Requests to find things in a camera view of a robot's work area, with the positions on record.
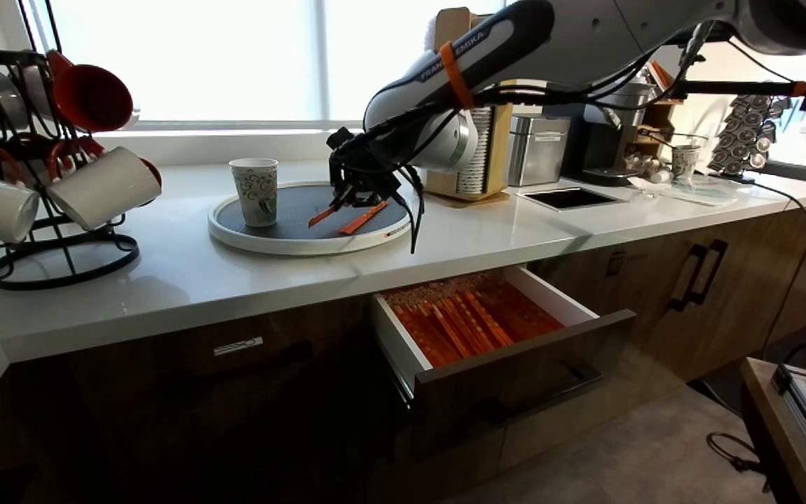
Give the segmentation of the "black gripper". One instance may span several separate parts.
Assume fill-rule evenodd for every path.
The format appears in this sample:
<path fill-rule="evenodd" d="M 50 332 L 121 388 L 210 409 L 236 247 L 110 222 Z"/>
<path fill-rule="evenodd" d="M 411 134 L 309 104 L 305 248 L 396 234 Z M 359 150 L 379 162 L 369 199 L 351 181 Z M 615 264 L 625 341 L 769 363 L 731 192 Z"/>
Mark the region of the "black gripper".
<path fill-rule="evenodd" d="M 359 134 L 337 129 L 328 138 L 328 145 L 328 171 L 337 202 L 393 199 L 405 180 L 405 142 L 393 125 L 375 125 Z"/>

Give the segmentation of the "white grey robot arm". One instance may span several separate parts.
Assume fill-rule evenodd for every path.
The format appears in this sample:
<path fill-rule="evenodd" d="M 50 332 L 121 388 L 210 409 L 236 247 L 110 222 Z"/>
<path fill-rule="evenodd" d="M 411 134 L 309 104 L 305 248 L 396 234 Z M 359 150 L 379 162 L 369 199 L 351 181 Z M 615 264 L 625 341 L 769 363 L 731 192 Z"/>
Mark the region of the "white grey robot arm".
<path fill-rule="evenodd" d="M 495 83 L 538 79 L 552 101 L 586 101 L 706 22 L 727 26 L 759 54 L 806 54 L 806 0 L 515 0 L 380 86 L 361 134 L 330 138 L 333 195 L 390 199 L 396 171 L 429 160 L 425 141 L 436 141 L 446 114 L 495 101 Z"/>

